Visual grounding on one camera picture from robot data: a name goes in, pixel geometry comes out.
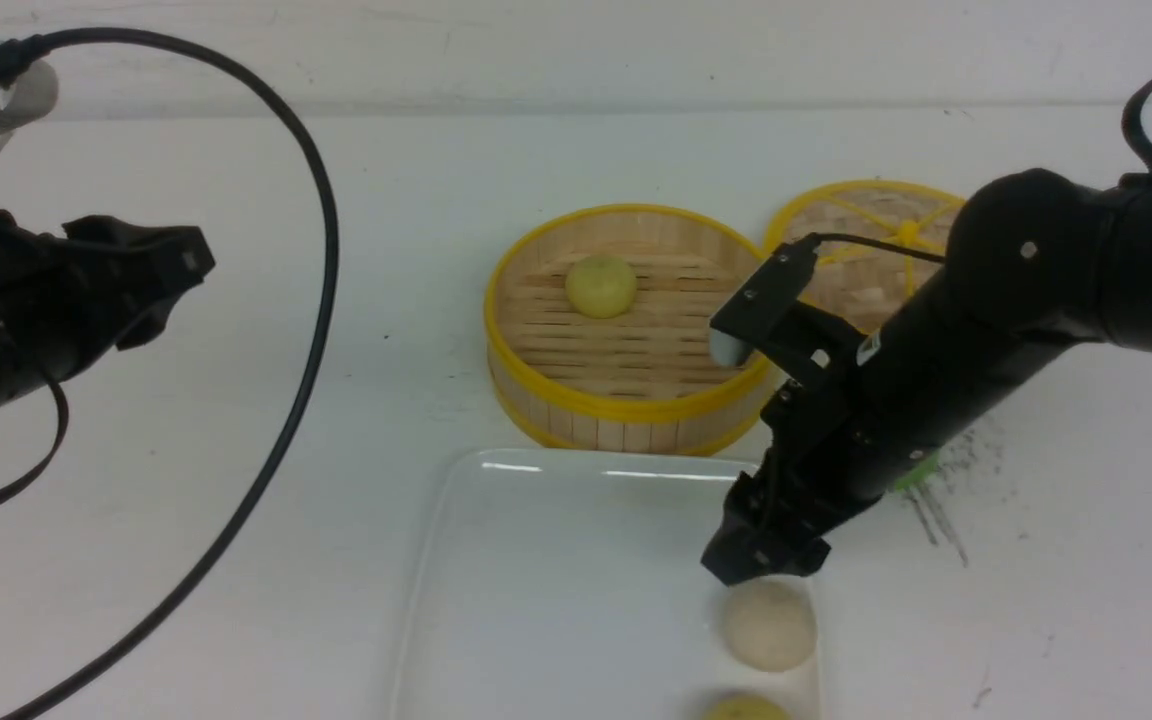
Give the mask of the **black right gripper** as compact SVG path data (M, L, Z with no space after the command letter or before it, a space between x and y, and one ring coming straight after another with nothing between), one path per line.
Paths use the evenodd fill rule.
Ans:
M738 300L732 329L787 381L761 411L772 432L763 464L728 488L702 553L723 588L813 577L829 556L829 530L1076 342L991 323L946 285L916 291L872 334L796 300L768 319Z

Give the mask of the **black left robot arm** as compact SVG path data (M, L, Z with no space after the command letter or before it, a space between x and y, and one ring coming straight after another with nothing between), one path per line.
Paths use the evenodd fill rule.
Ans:
M91 215L58 236L0 209L0 407L154 341L214 266L194 225Z

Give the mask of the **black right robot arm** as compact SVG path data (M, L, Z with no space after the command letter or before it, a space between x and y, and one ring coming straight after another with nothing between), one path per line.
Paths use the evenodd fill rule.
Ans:
M1097 191L1049 170L973 194L946 258L870 334L801 301L817 237L776 247L710 328L787 379L772 442L723 498L702 564L726 585L809 577L826 537L1079 343L1152 354L1152 176Z

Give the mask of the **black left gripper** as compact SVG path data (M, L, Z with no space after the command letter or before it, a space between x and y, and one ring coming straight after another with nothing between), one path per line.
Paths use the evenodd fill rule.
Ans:
M195 225L88 215L61 229L26 232L0 210L0 401L154 341L177 296L217 266Z

